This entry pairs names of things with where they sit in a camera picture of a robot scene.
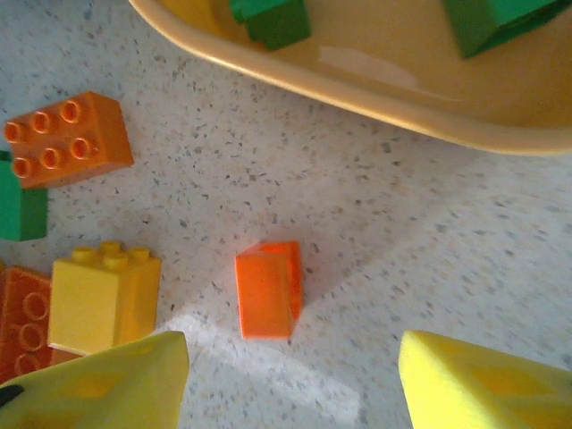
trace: lego duplo brick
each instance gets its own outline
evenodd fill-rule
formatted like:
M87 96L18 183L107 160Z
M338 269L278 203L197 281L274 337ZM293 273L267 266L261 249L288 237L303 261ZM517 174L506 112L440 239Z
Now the lego duplo brick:
M0 239L41 239L47 232L47 190L22 189L11 164L12 155L0 150Z
M52 349L52 359L50 360L50 366L59 365L77 358L81 358L81 356L76 355L75 353L70 353L69 351Z
M176 429L189 374L182 332L163 332L11 380L3 429Z
M290 337L303 306L299 244L261 243L235 267L242 337Z
M88 355L149 335L155 328L161 260L148 248L75 248L54 262L48 342Z
M304 0L230 0L232 15L253 41L275 50L311 35Z
M4 282L6 278L6 265L0 260L0 297L2 297L2 290L4 289ZM0 315L2 314L2 300L0 299Z
M572 427L572 373L430 332L406 331L400 377L416 429Z
M443 0L461 54L468 58L550 21L572 0Z
M14 266L0 290L0 383L49 366L50 279Z
M24 188L54 188L133 164L119 103L86 92L12 118L4 136Z

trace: green lego brick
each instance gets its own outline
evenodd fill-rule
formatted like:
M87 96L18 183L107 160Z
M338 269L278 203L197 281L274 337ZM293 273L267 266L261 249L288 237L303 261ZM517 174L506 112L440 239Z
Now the green lego brick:
M572 0L443 0L461 54L471 57L550 21Z
M0 150L0 239L41 239L47 232L47 189L22 189L12 156Z
M237 23L246 25L253 41L273 51L308 38L310 20L304 0L230 0Z

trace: white speckled surface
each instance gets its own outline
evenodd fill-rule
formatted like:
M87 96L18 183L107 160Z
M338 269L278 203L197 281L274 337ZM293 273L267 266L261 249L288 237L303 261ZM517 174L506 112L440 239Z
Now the white speckled surface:
M121 101L136 164L51 190L48 237L0 257L160 255L158 328L192 360L180 428L408 428L407 328L572 369L570 156L476 152L269 87L127 1L3 2L0 120L87 89ZM240 338L233 256L260 239L302 244L290 342Z

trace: yellow foam shape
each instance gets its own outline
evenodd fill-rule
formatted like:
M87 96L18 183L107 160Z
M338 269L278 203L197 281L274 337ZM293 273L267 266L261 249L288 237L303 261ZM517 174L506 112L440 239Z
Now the yellow foam shape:
M54 262L48 344L87 355L149 335L160 276L161 260L148 248L75 248Z
M400 377L415 429L572 428L572 373L407 331Z
M0 408L0 426L176 428L188 373L184 334L160 333L5 383L24 392Z

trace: yellow plastic bowl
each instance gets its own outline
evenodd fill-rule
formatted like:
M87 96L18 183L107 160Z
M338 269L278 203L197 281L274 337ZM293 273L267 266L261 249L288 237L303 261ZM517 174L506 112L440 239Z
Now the yellow plastic bowl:
M228 0L130 1L188 52L299 94L493 152L572 149L572 8L463 60L438 0L307 0L312 37L272 53Z

